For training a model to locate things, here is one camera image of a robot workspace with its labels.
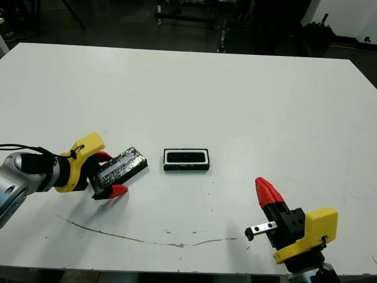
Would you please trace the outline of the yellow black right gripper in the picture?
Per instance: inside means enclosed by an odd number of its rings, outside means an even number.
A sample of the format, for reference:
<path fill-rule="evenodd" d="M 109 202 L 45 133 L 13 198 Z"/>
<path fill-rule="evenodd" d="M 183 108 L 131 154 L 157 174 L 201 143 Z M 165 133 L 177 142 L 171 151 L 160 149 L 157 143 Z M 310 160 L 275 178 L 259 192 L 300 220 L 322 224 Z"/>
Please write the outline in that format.
<path fill-rule="evenodd" d="M 266 179 L 255 180 L 259 205 L 269 220 L 245 229 L 248 241 L 260 234 L 267 235 L 278 265 L 288 270 L 322 269 L 322 250 L 336 239 L 338 212 L 323 208 L 305 213 L 301 208 L 289 210 L 281 194 Z"/>

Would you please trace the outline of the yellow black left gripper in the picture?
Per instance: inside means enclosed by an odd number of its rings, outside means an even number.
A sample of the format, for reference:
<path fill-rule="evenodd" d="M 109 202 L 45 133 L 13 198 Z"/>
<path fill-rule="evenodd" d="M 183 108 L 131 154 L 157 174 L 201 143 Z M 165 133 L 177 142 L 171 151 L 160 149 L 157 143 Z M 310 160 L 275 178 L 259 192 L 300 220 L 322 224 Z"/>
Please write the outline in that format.
<path fill-rule="evenodd" d="M 80 179 L 81 168 L 89 157 L 95 154 L 97 163 L 109 162 L 113 157 L 101 151 L 105 147 L 104 142 L 97 132 L 90 133 L 89 135 L 77 140 L 69 152 L 62 153 L 62 157 L 68 158 L 70 165 L 70 173 L 68 180 L 63 187 L 55 185 L 55 190 L 59 193 L 71 192 L 75 189 Z M 112 185 L 111 194 L 109 199 L 114 199 L 128 192 L 128 187 L 124 185 Z"/>

